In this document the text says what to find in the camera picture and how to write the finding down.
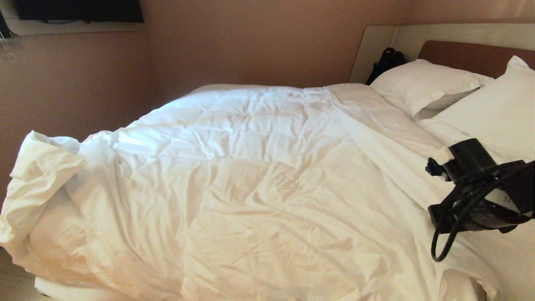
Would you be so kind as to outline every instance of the television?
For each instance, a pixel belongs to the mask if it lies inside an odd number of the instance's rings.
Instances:
[[[139,0],[13,0],[20,20],[143,23]]]

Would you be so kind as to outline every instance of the wrinkled fabric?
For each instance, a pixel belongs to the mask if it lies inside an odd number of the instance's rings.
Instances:
[[[69,178],[40,198],[12,182],[0,216],[0,245],[43,290],[476,300],[475,279],[489,300],[502,298],[470,242],[440,264],[430,258],[425,208],[451,186],[414,164],[442,144],[369,87],[207,86],[126,128],[49,146],[72,161],[41,165],[39,176]],[[17,165],[43,155],[21,151]],[[27,219],[31,229],[17,232]]]

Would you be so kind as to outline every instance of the bed sheet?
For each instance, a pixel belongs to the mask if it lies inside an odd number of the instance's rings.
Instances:
[[[451,186],[421,168],[442,144],[364,85],[208,86],[79,145],[35,133],[25,143],[80,160],[45,200],[25,198],[15,177],[0,216],[0,244],[42,290],[474,300],[474,279],[502,298],[469,240],[430,259],[426,207]],[[16,168],[46,169],[38,149],[21,149]]]

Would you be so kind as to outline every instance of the black backpack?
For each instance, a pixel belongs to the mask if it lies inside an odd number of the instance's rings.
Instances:
[[[396,51],[394,48],[386,48],[381,55],[381,59],[373,64],[373,71],[371,72],[370,77],[368,77],[366,84],[371,84],[383,72],[399,65],[403,65],[404,63],[405,56],[403,53]]]

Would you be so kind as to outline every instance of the beige wall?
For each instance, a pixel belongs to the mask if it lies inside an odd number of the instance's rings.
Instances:
[[[534,0],[412,0],[408,23],[534,23],[534,5]]]
[[[403,24],[410,0],[145,0],[165,97],[210,83],[347,82],[363,31]]]
[[[17,62],[0,58],[0,203],[28,131],[83,140],[161,101],[144,40],[142,33],[27,36],[13,47]]]

